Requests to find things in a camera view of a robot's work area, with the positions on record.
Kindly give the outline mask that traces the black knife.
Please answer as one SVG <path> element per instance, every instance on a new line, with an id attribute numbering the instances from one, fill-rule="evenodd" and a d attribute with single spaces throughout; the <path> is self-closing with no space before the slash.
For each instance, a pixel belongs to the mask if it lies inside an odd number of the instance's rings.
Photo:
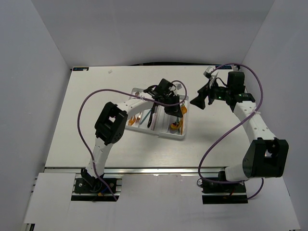
<path id="1" fill-rule="evenodd" d="M 153 120 L 153 114 L 156 111 L 157 106 L 153 105 L 151 110 L 150 110 L 150 115 L 149 115 L 149 120 L 148 120 L 148 124 L 147 124 L 147 128 L 149 128 L 152 124 L 152 120 Z"/>

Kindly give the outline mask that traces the teal plastic knife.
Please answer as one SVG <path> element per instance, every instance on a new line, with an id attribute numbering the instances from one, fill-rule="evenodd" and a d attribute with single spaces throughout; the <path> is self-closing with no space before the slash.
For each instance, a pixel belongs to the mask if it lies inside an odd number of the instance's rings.
<path id="1" fill-rule="evenodd" d="M 140 122 L 140 125 L 142 125 L 145 121 L 146 121 L 146 119 L 148 119 L 149 120 L 149 115 L 150 115 L 150 110 L 146 113 L 146 115 L 143 117 L 143 119 L 141 120 L 141 122 Z"/>

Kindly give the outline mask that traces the rose gold metal fork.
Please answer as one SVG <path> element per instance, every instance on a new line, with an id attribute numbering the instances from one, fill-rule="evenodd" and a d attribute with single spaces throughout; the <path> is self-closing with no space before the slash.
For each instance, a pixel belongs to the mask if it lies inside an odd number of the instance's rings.
<path id="1" fill-rule="evenodd" d="M 139 115 L 136 118 L 135 124 L 139 124 L 140 123 L 141 116 L 142 116 L 142 113 L 139 113 Z"/>

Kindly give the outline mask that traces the orange plastic fork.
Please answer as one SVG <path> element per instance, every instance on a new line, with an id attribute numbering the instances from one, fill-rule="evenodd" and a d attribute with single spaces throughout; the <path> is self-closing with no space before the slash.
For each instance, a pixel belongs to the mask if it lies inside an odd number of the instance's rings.
<path id="1" fill-rule="evenodd" d="M 128 121 L 128 125 L 129 125 L 129 126 L 132 126 L 132 125 L 135 123 L 135 121 L 136 121 L 136 117 L 135 117 L 135 116 L 132 116 L 132 117 L 130 118 L 130 120 Z"/>

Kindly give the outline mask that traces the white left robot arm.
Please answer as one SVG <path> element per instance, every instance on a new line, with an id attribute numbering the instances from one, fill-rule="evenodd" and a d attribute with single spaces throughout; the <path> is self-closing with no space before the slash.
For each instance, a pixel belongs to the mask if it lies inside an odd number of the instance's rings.
<path id="1" fill-rule="evenodd" d="M 97 90 L 86 97 L 82 103 L 77 116 L 77 130 L 80 138 L 90 152 L 91 159 L 88 166 L 81 171 L 82 179 L 85 186 L 91 192 L 97 192 L 102 186 L 102 176 L 104 175 L 105 163 L 113 145 L 118 142 L 123 134 L 127 121 L 140 112 L 151 110 L 155 112 L 158 106 L 164 107 L 167 115 L 182 118 L 183 114 L 180 105 L 184 100 L 180 100 L 177 93 L 175 80 L 170 82 L 162 79 L 158 85 L 152 85 L 141 91 L 139 95 L 128 94 L 118 90 L 101 89 Z M 86 101 L 94 94 L 103 91 L 112 91 L 130 96 L 130 98 L 122 103 L 108 102 L 103 107 L 95 125 L 95 145 L 91 150 L 82 136 L 80 129 L 80 118 L 82 109 Z"/>

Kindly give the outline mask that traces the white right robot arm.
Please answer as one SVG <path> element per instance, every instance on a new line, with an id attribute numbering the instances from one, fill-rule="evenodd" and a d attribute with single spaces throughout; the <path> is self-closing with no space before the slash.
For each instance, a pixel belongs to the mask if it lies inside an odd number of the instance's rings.
<path id="1" fill-rule="evenodd" d="M 278 139 L 259 114 L 259 106 L 251 93 L 245 92 L 243 72 L 230 71 L 227 84 L 222 87 L 217 83 L 218 71 L 212 67 L 204 72 L 208 82 L 198 90 L 191 104 L 205 108 L 205 100 L 212 104 L 214 100 L 225 101 L 240 120 L 250 141 L 250 146 L 242 162 L 225 167 L 219 172 L 216 181 L 223 192 L 230 191 L 236 183 L 252 178 L 279 178 L 283 175 L 289 150 L 286 140 Z"/>

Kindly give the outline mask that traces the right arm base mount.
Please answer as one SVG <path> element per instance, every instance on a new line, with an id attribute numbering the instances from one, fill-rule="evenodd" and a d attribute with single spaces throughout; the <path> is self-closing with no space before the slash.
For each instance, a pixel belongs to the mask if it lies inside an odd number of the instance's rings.
<path id="1" fill-rule="evenodd" d="M 212 181 L 226 181 L 224 168 L 205 168 L 200 170 L 202 176 Z M 202 189 L 204 205 L 247 204 L 246 187 L 244 183 L 221 184 L 208 182 L 199 178 L 197 186 Z"/>

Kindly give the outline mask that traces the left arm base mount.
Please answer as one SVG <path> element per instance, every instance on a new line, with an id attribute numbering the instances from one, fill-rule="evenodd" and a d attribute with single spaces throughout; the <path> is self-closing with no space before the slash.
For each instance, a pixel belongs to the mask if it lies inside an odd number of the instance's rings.
<path id="1" fill-rule="evenodd" d="M 121 191 L 121 178 L 104 177 L 103 183 L 95 175 L 91 176 L 86 169 L 82 168 L 79 177 L 76 177 L 71 196 L 72 201 L 83 202 L 115 202 Z"/>

